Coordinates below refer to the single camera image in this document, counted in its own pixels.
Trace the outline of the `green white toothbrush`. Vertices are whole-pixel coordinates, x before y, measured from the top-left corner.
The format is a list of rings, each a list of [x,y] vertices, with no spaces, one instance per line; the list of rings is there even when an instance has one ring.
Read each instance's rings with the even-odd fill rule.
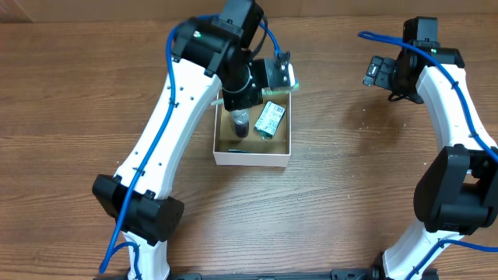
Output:
[[[293,92],[296,92],[299,90],[300,84],[298,82],[295,82],[293,86],[290,87],[285,87],[285,88],[278,88],[278,89],[270,89],[270,88],[264,88],[261,90],[262,96],[276,96],[276,95],[283,95],[283,94],[290,94]],[[223,98],[213,100],[210,105],[211,106],[217,106],[220,104],[223,104]]]

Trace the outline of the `clear soap pump bottle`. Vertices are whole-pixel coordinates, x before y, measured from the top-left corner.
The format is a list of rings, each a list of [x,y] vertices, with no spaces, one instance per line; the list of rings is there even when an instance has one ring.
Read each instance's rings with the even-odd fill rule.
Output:
[[[230,112],[232,117],[233,131],[238,138],[246,138],[249,132],[249,110],[233,110]]]

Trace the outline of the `green white soap packet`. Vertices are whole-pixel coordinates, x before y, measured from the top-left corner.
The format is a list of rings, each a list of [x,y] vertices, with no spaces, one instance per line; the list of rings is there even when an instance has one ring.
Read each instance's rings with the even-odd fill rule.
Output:
[[[256,120],[254,130],[261,136],[264,141],[271,139],[275,136],[278,127],[284,118],[286,108],[268,101],[259,118]]]

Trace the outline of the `teal white toothpaste tube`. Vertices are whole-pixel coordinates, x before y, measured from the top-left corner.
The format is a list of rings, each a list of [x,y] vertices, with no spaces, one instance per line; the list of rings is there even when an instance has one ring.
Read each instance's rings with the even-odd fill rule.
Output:
[[[241,149],[228,149],[228,152],[231,152],[231,153],[252,153],[252,152],[241,150]]]

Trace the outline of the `white cardboard box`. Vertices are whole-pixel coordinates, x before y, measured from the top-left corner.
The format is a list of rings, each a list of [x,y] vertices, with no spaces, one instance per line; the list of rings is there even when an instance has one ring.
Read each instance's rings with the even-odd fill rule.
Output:
[[[246,138],[238,138],[233,131],[232,117],[222,104],[216,106],[215,133],[212,152],[220,166],[269,166],[288,165],[292,154],[292,95],[266,96],[264,101],[272,101],[286,108],[275,136],[264,141],[254,130],[264,104],[249,110],[249,132]],[[252,153],[231,153],[228,149],[241,149]]]

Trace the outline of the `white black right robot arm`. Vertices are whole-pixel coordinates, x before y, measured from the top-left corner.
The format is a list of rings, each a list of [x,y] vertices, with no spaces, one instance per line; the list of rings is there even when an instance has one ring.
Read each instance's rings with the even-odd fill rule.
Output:
[[[405,21],[392,78],[426,105],[439,153],[416,186],[414,222],[382,255],[385,279],[421,279],[447,247],[497,217],[497,143],[474,107],[459,50],[442,48],[437,32],[433,17]]]

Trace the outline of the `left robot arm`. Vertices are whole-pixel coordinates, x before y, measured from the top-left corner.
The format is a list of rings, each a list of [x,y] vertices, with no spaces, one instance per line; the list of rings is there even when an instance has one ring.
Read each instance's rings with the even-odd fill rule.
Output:
[[[262,101],[251,73],[251,41],[266,27],[253,1],[228,1],[222,12],[194,16],[167,37],[167,77],[146,127],[128,158],[112,175],[99,175],[92,191],[115,221],[99,271],[121,249],[129,252],[128,279],[169,276],[167,241],[184,204],[171,197],[184,150],[205,109],[221,95],[230,110]]]

